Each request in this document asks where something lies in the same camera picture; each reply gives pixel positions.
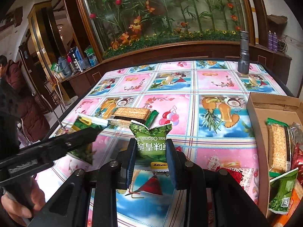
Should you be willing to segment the person's left hand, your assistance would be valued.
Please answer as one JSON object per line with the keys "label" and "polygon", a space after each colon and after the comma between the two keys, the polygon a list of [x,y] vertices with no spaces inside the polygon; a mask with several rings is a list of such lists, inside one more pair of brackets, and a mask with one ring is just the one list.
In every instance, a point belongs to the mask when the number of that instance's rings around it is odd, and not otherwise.
{"label": "person's left hand", "polygon": [[31,178],[32,189],[31,189],[31,201],[34,204],[33,209],[30,210],[24,205],[20,204],[16,200],[13,200],[9,197],[8,193],[5,193],[1,197],[1,203],[8,215],[18,224],[25,226],[24,218],[33,217],[33,213],[38,212],[45,205],[45,194],[39,188],[37,181],[34,178]]}

